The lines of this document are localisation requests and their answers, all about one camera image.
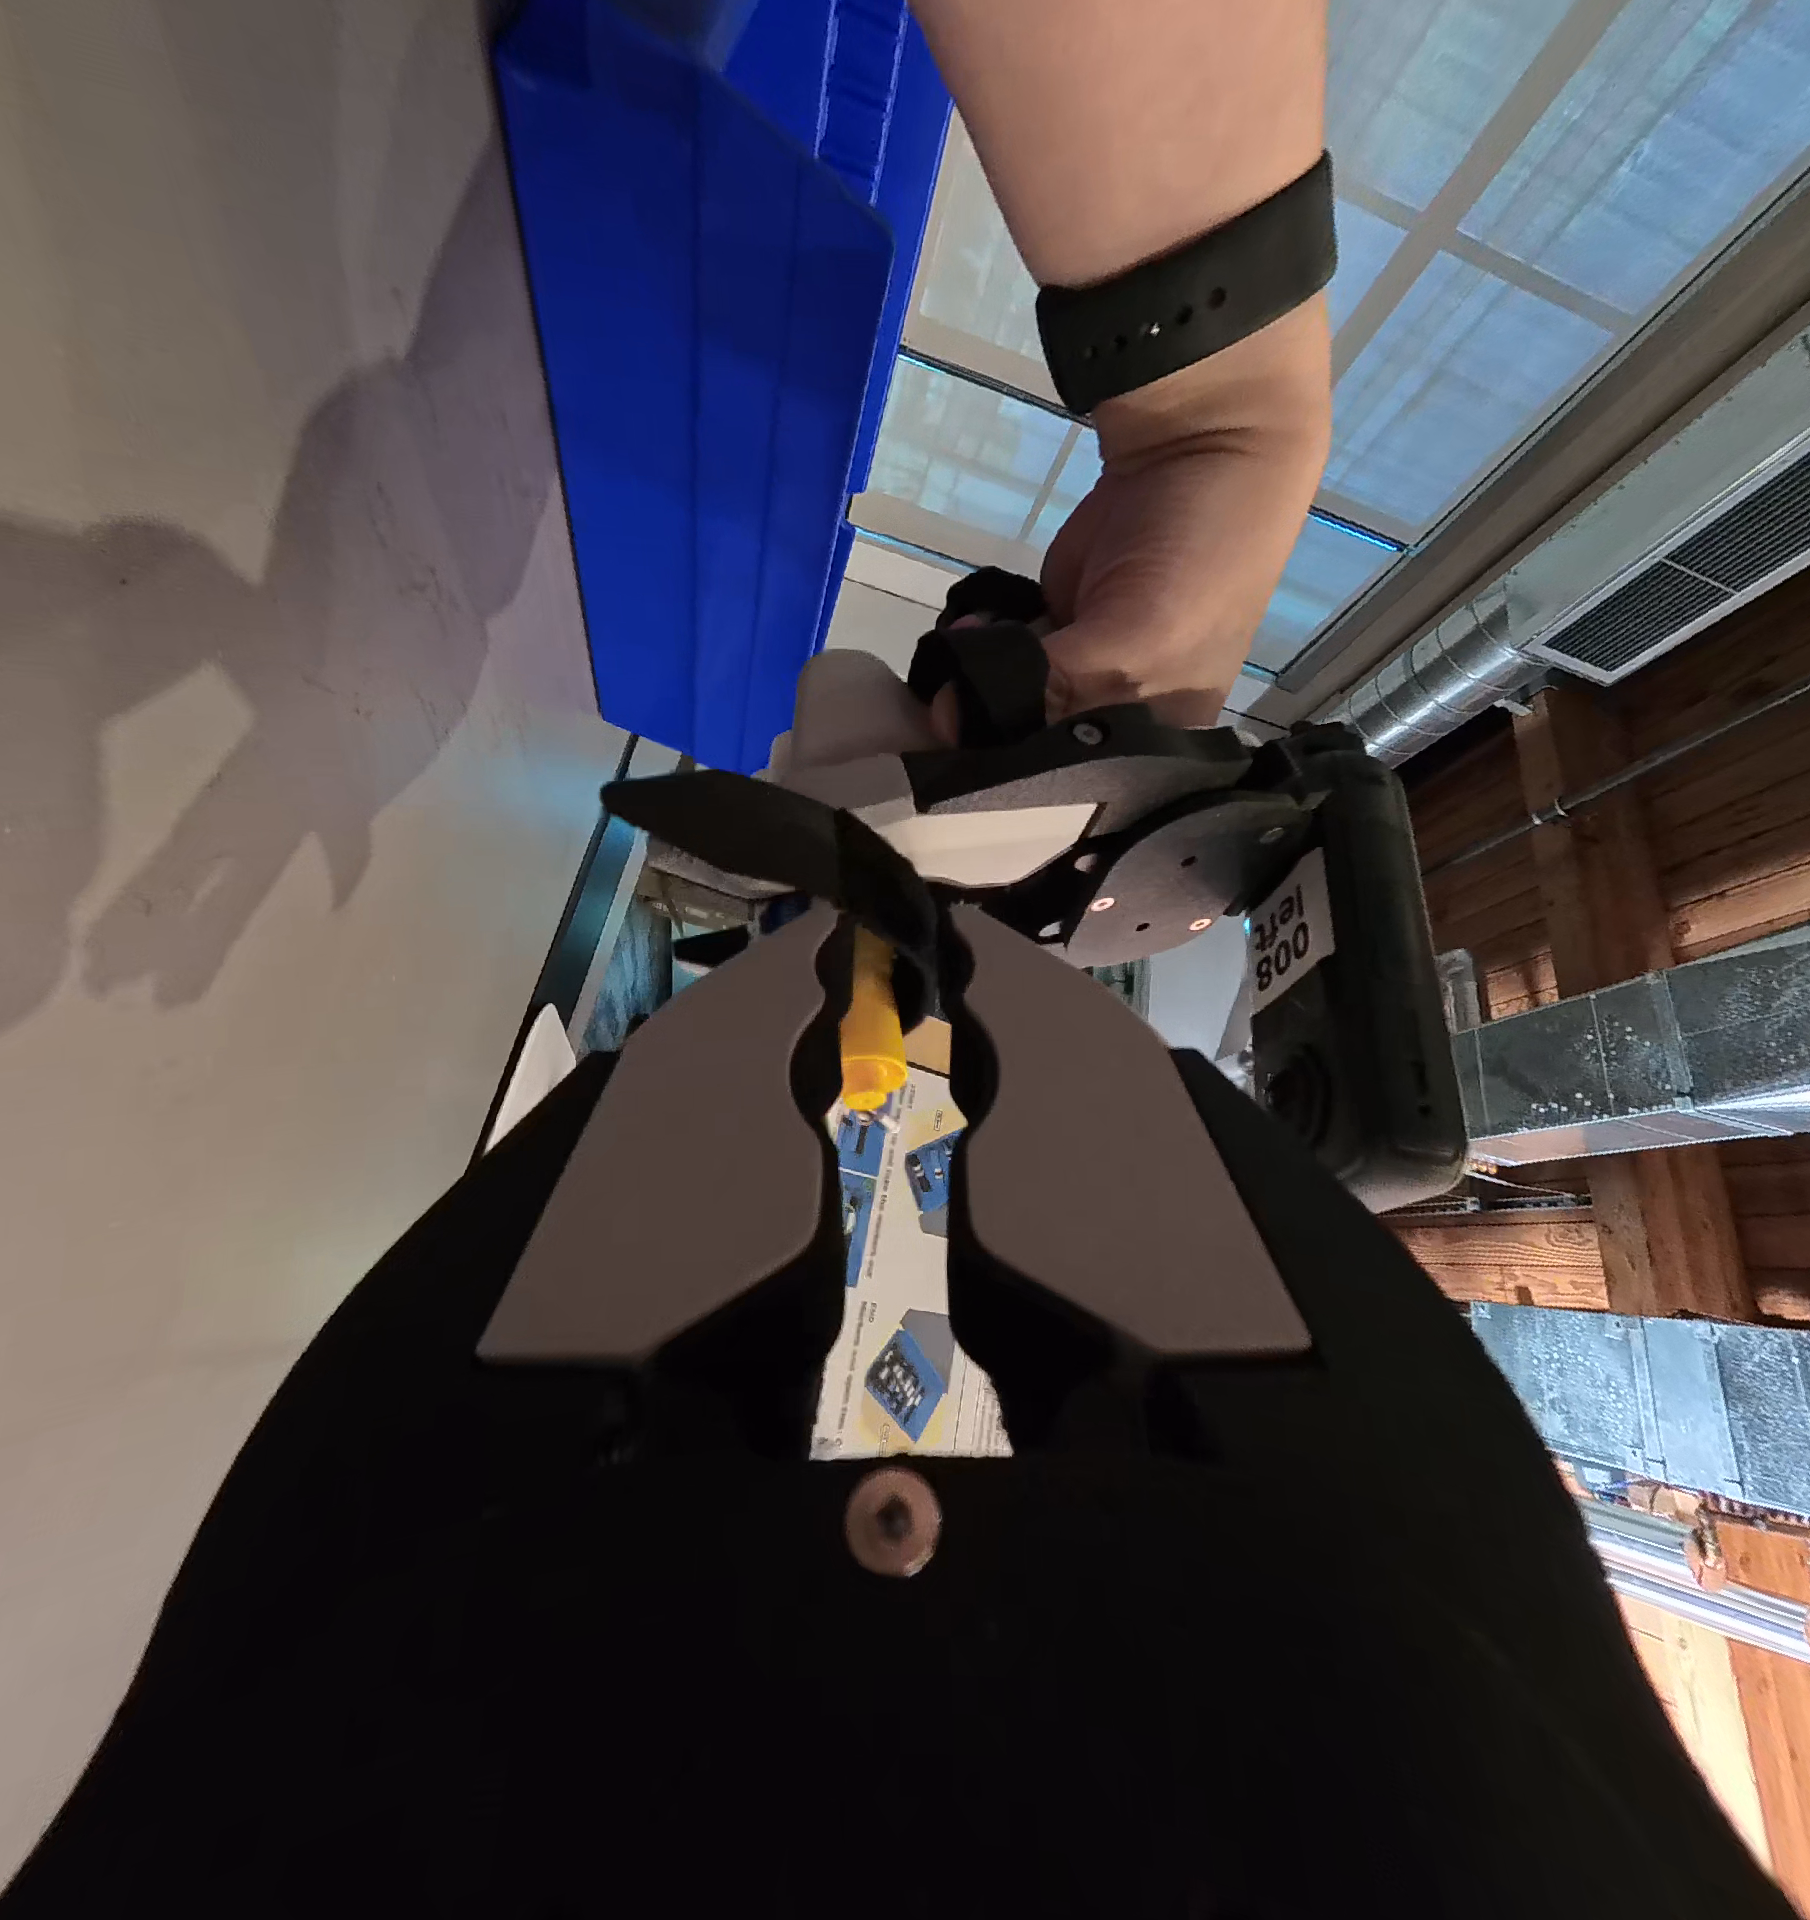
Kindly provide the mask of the large blue plastic bin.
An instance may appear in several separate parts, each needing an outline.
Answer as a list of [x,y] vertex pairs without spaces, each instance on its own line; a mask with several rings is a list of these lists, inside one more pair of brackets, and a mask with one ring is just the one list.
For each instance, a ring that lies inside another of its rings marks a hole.
[[949,91],[904,2],[517,5],[492,69],[602,709],[755,774],[844,579]]

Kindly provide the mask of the rectangular metal air duct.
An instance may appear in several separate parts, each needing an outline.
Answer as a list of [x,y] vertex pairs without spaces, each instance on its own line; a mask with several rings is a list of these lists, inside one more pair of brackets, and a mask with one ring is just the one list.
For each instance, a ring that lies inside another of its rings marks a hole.
[[1497,1165],[1810,1135],[1810,923],[1461,1034]]
[[1810,1522],[1810,1330],[1474,1303],[1544,1442]]

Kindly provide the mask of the white ceiling air vent unit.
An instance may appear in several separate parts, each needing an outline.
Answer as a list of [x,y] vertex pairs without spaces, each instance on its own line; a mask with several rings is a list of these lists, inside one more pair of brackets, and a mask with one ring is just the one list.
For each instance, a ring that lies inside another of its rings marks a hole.
[[1610,688],[1809,566],[1810,329],[1509,574],[1509,635]]

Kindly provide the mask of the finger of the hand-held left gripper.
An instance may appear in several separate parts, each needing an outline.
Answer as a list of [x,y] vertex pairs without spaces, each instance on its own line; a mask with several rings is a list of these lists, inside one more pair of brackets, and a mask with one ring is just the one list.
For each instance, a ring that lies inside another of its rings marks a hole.
[[844,897],[839,862],[833,855],[824,860],[801,856],[798,862],[785,862],[775,877],[734,871],[687,849],[674,847],[663,839],[651,839],[647,855],[650,869],[666,880],[699,889],[734,905],[766,905],[787,897],[843,903]]
[[1070,852],[1098,813],[1098,805],[917,813],[901,822],[901,856],[928,885],[1008,889]]

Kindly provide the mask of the yellow highlighter marker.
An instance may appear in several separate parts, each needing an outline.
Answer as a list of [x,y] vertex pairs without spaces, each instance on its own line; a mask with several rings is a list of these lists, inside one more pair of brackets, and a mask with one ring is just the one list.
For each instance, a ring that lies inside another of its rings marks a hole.
[[892,984],[892,947],[867,927],[853,935],[851,994],[840,1022],[847,1114],[875,1118],[909,1079],[904,1024]]

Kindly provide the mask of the printed paper sheet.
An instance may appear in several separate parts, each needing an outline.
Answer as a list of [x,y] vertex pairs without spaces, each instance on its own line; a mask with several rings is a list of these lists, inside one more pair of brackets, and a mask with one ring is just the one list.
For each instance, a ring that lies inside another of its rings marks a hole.
[[906,1050],[908,1079],[885,1108],[833,1112],[844,1313],[823,1372],[812,1455],[1008,1457],[995,1388],[949,1315],[949,1188],[966,1127],[949,1083],[949,1025],[928,1018]]

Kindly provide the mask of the black watch band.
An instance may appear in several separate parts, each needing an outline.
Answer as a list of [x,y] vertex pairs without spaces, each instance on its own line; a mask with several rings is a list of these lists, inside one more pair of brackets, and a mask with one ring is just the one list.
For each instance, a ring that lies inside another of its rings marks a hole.
[[1036,333],[1061,406],[1120,396],[1235,348],[1321,297],[1340,262],[1332,156],[1171,252],[1086,285],[1044,283]]

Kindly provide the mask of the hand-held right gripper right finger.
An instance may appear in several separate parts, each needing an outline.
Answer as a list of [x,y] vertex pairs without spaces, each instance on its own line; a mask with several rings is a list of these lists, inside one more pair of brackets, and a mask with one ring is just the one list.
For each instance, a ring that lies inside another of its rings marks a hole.
[[1017,1455],[1204,1453],[1195,1395],[1318,1364],[1175,1054],[981,912],[941,948],[966,1116],[947,1305]]

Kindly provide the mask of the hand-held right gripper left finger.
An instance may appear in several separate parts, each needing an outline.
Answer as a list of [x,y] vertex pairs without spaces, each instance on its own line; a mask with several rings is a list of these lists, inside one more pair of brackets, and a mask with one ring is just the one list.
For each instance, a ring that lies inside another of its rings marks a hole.
[[477,1343],[598,1381],[638,1453],[806,1460],[844,1318],[833,907],[659,1009],[605,1077]]

